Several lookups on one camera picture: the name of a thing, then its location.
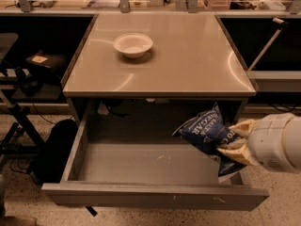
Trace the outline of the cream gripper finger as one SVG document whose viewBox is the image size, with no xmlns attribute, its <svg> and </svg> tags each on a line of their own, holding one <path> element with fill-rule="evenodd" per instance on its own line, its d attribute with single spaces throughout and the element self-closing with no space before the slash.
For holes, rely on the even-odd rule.
<svg viewBox="0 0 301 226">
<path fill-rule="evenodd" d="M 252 132 L 253 128 L 257 124 L 258 120 L 255 119 L 248 119 L 244 121 L 240 121 L 235 125 L 230 127 L 230 130 L 234 131 L 240 137 L 248 138 L 250 133 Z"/>
<path fill-rule="evenodd" d="M 261 164 L 249 150 L 245 138 L 237 139 L 229 144 L 221 144 L 217 150 L 229 159 L 246 166 L 259 166 Z"/>
</svg>

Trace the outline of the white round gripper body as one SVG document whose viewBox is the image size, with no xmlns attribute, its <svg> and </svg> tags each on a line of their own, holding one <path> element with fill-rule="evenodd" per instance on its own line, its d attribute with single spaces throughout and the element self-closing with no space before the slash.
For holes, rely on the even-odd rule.
<svg viewBox="0 0 301 226">
<path fill-rule="evenodd" d="M 248 148 L 266 170 L 296 173 L 296 167 L 285 153 L 283 136 L 293 118 L 293 113 L 271 114 L 258 120 L 251 130 L 247 139 Z"/>
</svg>

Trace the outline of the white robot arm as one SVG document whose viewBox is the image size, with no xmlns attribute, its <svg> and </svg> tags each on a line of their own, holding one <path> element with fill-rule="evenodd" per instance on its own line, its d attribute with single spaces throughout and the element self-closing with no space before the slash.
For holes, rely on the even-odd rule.
<svg viewBox="0 0 301 226">
<path fill-rule="evenodd" d="M 217 148 L 223 155 L 248 166 L 272 172 L 301 171 L 301 118 L 293 113 L 271 114 L 230 127 L 240 136 Z"/>
</svg>

